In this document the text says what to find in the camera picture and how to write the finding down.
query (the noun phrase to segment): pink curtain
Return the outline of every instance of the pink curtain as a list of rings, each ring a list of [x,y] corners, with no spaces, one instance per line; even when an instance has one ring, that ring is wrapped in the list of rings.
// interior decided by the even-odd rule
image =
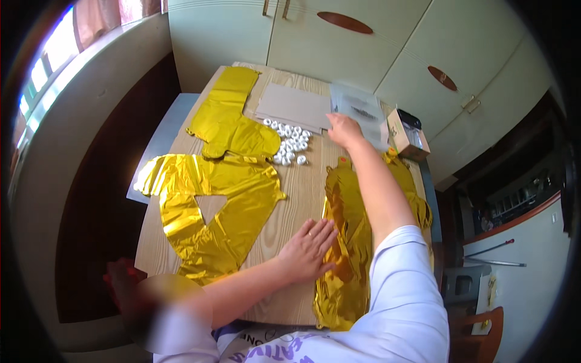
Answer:
[[[119,25],[159,13],[162,0],[79,0],[73,7],[78,51]]]

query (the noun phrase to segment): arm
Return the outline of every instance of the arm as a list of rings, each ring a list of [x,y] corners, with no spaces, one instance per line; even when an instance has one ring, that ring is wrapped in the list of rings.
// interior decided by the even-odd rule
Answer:
[[[406,196],[374,147],[363,138],[359,124],[338,113],[328,114],[329,137],[347,150],[361,189],[363,204],[375,236],[375,249],[398,227],[416,225]]]
[[[182,306],[199,313],[200,301],[212,307],[212,329],[224,326],[276,290],[295,282],[313,281],[333,267],[322,258],[337,236],[333,221],[306,221],[278,256],[204,286]]]

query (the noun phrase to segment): small cardboard box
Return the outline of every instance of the small cardboard box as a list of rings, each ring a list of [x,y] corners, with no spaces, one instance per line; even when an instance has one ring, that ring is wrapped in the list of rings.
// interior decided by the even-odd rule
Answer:
[[[428,141],[426,141],[426,136],[422,130],[418,130],[419,140],[421,142],[422,148],[418,148],[410,143],[407,138],[404,126],[402,123],[402,118],[413,117],[409,113],[394,109],[388,116],[388,127],[389,127],[389,143],[396,149],[397,153],[405,158],[414,161],[423,161],[426,156],[430,154],[430,148],[428,146]]]

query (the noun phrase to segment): metal rod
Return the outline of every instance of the metal rod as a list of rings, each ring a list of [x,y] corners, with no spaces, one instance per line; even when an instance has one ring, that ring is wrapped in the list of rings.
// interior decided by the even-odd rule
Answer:
[[[285,20],[286,20],[286,15],[287,15],[287,14],[288,14],[288,12],[289,12],[289,5],[290,5],[290,4],[291,4],[291,0],[286,0],[286,2],[285,2],[285,8],[284,8],[284,10],[282,11],[282,18],[283,18],[283,19],[285,19]]]
[[[481,254],[481,253],[484,253],[484,252],[492,251],[494,249],[497,249],[497,248],[502,247],[504,245],[509,245],[511,243],[514,243],[514,238],[513,239],[509,239],[508,241],[503,242],[503,243],[499,244],[498,246],[491,247],[491,248],[486,249],[484,251],[480,251],[480,252],[476,252],[476,253],[472,253],[472,254],[466,255],[466,256],[464,256],[464,258],[472,257],[472,256],[476,256],[477,254]]]
[[[493,260],[481,260],[479,258],[472,258],[472,257],[464,257],[464,260],[467,260],[467,261],[475,261],[475,262],[483,262],[485,264],[509,265],[509,266],[526,267],[526,264],[521,264],[521,263],[518,263],[518,262],[504,262],[504,261],[493,261]]]

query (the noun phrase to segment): wooden handle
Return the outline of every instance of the wooden handle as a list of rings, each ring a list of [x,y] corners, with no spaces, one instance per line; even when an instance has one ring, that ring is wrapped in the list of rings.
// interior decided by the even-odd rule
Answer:
[[[282,18],[286,20],[286,15],[289,12],[289,5],[291,4],[291,0],[286,0],[285,2],[285,9],[282,11]]]
[[[373,34],[373,29],[371,29],[364,23],[360,22],[359,20],[353,19],[352,17],[343,14],[332,12],[318,12],[317,16],[333,25],[342,27],[347,30],[353,30],[363,34]]]
[[[456,90],[458,90],[458,87],[456,87],[456,84],[454,83],[454,81],[452,81],[446,73],[442,72],[441,70],[439,70],[438,68],[436,68],[434,66],[428,66],[428,71],[432,74],[432,76],[438,82],[440,82],[447,89],[450,89],[454,92]]]

